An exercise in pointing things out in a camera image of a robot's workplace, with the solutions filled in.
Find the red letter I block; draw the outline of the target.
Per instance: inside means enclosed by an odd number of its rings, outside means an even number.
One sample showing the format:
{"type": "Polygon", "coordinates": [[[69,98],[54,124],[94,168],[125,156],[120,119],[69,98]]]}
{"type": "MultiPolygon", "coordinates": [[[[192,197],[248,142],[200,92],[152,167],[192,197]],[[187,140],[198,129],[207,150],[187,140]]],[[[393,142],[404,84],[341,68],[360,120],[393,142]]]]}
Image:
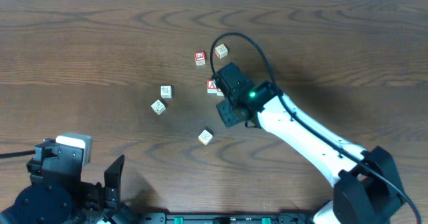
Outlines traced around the red letter I block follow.
{"type": "Polygon", "coordinates": [[[224,96],[223,92],[219,88],[217,89],[217,95],[218,96],[224,96]]]}

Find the red letter A block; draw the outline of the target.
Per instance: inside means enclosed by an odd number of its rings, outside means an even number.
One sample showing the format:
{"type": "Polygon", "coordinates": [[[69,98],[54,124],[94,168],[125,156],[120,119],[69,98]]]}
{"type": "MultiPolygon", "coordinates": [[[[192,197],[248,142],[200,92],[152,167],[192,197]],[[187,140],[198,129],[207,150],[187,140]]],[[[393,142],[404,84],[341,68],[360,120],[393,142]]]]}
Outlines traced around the red letter A block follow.
{"type": "Polygon", "coordinates": [[[208,94],[216,94],[217,93],[217,86],[216,86],[214,80],[208,80],[207,81],[207,93],[208,94]]]}

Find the yellow wooden block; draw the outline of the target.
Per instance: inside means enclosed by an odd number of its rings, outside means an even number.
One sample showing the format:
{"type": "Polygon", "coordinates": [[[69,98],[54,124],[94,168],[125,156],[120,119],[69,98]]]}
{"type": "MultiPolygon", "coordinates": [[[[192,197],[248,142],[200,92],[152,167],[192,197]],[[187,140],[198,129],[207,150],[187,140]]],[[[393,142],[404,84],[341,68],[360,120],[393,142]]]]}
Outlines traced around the yellow wooden block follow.
{"type": "Polygon", "coordinates": [[[171,99],[173,97],[172,86],[161,86],[160,94],[161,94],[161,98],[163,99],[171,99]]]}

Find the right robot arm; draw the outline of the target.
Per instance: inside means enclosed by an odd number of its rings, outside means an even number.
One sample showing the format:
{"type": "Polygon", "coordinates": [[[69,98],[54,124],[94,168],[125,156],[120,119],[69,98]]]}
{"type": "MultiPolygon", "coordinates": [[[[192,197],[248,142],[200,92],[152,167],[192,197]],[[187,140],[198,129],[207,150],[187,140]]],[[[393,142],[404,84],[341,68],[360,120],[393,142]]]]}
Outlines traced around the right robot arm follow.
{"type": "Polygon", "coordinates": [[[226,127],[252,122],[289,144],[333,188],[333,199],[309,223],[388,223],[407,202],[395,162],[381,147],[371,151],[331,132],[301,111],[275,84],[255,85],[234,63],[212,76],[225,99],[217,104],[226,127]]]}

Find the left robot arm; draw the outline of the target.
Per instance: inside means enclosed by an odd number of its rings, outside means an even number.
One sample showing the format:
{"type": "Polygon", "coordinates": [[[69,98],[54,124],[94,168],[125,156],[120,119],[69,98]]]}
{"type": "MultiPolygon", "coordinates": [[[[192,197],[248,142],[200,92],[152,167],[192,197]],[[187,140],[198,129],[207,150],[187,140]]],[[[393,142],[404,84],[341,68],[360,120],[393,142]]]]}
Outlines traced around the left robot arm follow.
{"type": "Polygon", "coordinates": [[[104,172],[103,183],[85,183],[82,169],[90,161],[89,136],[46,138],[26,164],[30,186],[1,212],[2,223],[117,223],[125,157],[104,172]]]}

